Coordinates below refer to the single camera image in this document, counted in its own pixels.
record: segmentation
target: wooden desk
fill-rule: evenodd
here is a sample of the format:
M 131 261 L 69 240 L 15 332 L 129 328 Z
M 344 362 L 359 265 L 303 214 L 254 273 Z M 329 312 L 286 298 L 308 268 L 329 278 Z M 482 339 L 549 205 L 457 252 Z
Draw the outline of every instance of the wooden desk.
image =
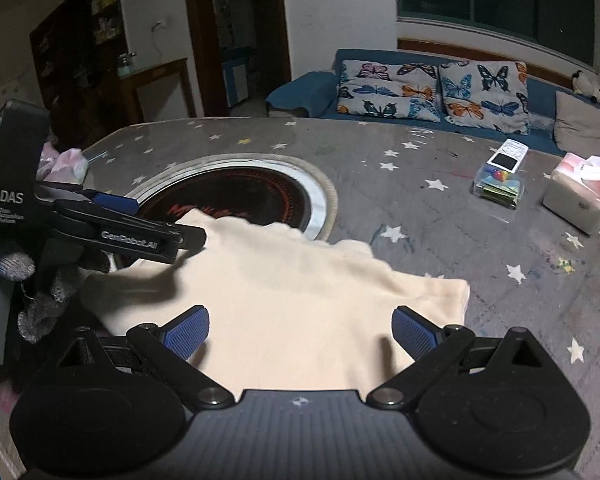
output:
M 138 97 L 138 88 L 173 74 L 180 75 L 180 84 L 182 85 L 182 92 L 184 94 L 184 101 L 187 104 L 189 117 L 197 117 L 196 107 L 193 103 L 193 94 L 191 93 L 189 71 L 187 70 L 187 59 L 183 58 L 163 63 L 162 65 L 152 66 L 120 78 L 120 89 L 129 124 L 146 122 Z

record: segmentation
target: blue armrest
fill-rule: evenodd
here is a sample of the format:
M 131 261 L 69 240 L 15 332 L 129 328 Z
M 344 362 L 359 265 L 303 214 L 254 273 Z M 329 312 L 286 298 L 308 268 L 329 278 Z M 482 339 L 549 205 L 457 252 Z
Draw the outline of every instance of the blue armrest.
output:
M 274 90 L 267 105 L 277 110 L 304 108 L 309 117 L 320 117 L 336 96 L 338 78 L 331 72 L 309 72 Z

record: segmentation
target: metal ring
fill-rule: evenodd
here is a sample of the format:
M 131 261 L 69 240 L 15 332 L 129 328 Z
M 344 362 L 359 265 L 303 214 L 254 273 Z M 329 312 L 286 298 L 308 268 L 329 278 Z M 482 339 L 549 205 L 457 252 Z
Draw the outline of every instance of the metal ring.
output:
M 175 166 L 172 170 L 163 171 L 157 176 L 153 177 L 146 183 L 136 187 L 130 193 L 127 194 L 129 198 L 135 198 L 139 204 L 151 199 L 156 194 L 164 191 L 170 186 L 177 184 L 186 178 L 191 176 L 208 173 L 214 170 L 221 170 L 224 168 L 262 168 L 264 170 L 277 171 L 278 173 L 284 174 L 297 182 L 307 193 L 309 197 L 309 207 L 311 213 L 308 224 L 304 229 L 304 237 L 308 240 L 315 240 L 320 235 L 320 239 L 326 239 L 335 218 L 335 211 L 337 209 L 337 194 L 331 181 L 324 176 L 320 175 L 322 181 L 327 181 L 328 186 L 321 185 L 321 183 L 306 169 L 308 163 L 304 160 L 301 161 L 304 168 L 300 167 L 299 164 L 293 164 L 288 160 L 280 160 L 282 157 L 276 156 L 275 158 L 265 158 L 265 156 L 258 156 L 258 158 L 245 158 L 241 156 L 215 156 L 209 160 L 210 157 L 205 157 L 198 160 L 192 160 Z

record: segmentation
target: hand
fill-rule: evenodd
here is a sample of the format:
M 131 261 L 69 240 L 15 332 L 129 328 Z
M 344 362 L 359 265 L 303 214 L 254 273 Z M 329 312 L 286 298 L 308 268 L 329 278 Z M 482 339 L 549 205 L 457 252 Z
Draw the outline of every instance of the hand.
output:
M 101 251 L 85 250 L 77 264 L 58 268 L 49 291 L 37 291 L 35 297 L 27 298 L 25 309 L 18 314 L 18 331 L 27 342 L 35 344 L 51 332 L 85 277 L 78 266 L 109 272 L 109 258 Z M 35 270 L 33 260 L 15 241 L 0 238 L 1 277 L 11 282 L 23 282 Z

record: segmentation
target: wooden door frame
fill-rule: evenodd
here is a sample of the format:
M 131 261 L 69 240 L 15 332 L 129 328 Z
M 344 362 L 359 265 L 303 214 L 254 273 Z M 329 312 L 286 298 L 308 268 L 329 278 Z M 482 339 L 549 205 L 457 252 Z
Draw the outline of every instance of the wooden door frame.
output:
M 218 41 L 218 27 L 213 0 L 185 1 L 204 115 L 228 116 L 229 107 L 226 102 L 226 89 L 224 87 L 224 76 L 222 75 L 222 53 Z M 281 43 L 285 57 L 285 79 L 291 81 L 285 6 L 284 0 L 279 1 L 280 23 L 283 23 L 284 27 L 280 31 L 278 41 Z

